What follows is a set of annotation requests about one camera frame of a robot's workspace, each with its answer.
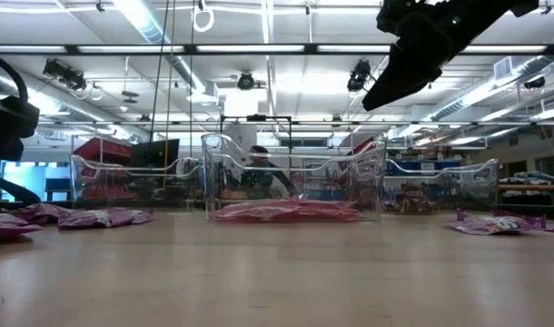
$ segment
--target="clear plastic bin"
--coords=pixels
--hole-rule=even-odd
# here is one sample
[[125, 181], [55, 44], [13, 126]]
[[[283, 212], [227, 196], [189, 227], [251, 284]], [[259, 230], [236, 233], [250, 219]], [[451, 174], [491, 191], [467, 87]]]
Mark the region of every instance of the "clear plastic bin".
[[381, 217], [385, 143], [353, 156], [252, 154], [203, 136], [205, 201], [217, 222], [362, 221]]
[[71, 156], [73, 203], [90, 207], [176, 207], [203, 205], [199, 159], [179, 158], [166, 168], [132, 168]]
[[492, 211], [497, 204], [499, 160], [441, 171], [411, 171], [392, 160], [387, 163], [403, 175], [384, 178], [385, 213]]

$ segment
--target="wooden floor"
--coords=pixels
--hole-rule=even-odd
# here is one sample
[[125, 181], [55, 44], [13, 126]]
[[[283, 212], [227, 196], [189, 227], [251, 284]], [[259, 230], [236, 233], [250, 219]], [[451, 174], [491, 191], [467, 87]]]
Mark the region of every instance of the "wooden floor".
[[0, 327], [554, 326], [554, 234], [443, 219], [51, 227], [0, 245]]

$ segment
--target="pink package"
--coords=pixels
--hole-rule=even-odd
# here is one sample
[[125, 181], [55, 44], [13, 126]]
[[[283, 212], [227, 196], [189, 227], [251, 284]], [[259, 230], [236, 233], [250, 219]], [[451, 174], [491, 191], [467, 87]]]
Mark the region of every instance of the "pink package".
[[457, 221], [449, 222], [449, 227], [472, 235], [518, 234], [538, 230], [524, 219], [513, 216], [469, 215], [457, 213]]
[[74, 213], [73, 209], [66, 209], [49, 203], [37, 203], [25, 208], [9, 211], [10, 214], [25, 219], [29, 223], [57, 223], [61, 218]]
[[353, 203], [314, 200], [267, 200], [233, 204], [215, 213], [221, 222], [293, 223], [298, 221], [355, 222], [360, 219]]
[[110, 208], [71, 213], [59, 219], [59, 228], [112, 228], [130, 224], [148, 223], [151, 220], [152, 215], [150, 213], [123, 208]]
[[37, 225], [17, 226], [11, 223], [0, 223], [0, 240], [16, 237], [24, 233], [38, 232], [43, 227]]
[[29, 222], [8, 213], [0, 213], [0, 223], [13, 226], [26, 226], [29, 224]]
[[495, 212], [495, 215], [497, 216], [508, 215], [512, 217], [519, 217], [525, 220], [526, 222], [528, 222], [529, 224], [539, 228], [542, 231], [554, 233], [554, 225], [548, 224], [547, 217], [545, 214], [540, 217], [532, 217], [532, 216], [525, 216], [525, 215], [520, 215], [516, 213], [509, 213], [506, 211], [497, 211]]

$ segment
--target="computer monitor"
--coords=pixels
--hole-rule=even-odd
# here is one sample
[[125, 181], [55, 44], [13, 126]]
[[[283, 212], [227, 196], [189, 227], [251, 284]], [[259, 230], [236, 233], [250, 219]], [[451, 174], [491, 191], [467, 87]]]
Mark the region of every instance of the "computer monitor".
[[[136, 144], [132, 146], [132, 167], [164, 168], [178, 159], [180, 140], [158, 141]], [[176, 167], [171, 167], [167, 173], [175, 173]]]

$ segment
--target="person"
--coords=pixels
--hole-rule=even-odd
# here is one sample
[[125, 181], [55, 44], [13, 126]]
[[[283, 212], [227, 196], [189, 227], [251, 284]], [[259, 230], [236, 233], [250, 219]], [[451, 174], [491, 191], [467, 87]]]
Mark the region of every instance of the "person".
[[[268, 154], [266, 148], [260, 145], [254, 145], [250, 152], [252, 154]], [[277, 166], [269, 161], [266, 156], [252, 156], [249, 167], [258, 168], [277, 168]], [[246, 171], [242, 175], [242, 184], [246, 187], [252, 188], [252, 197], [254, 198], [271, 198], [271, 187], [273, 184], [273, 178], [277, 179], [279, 183], [287, 190], [290, 196], [297, 194], [295, 186], [291, 183], [289, 178], [282, 171]]]

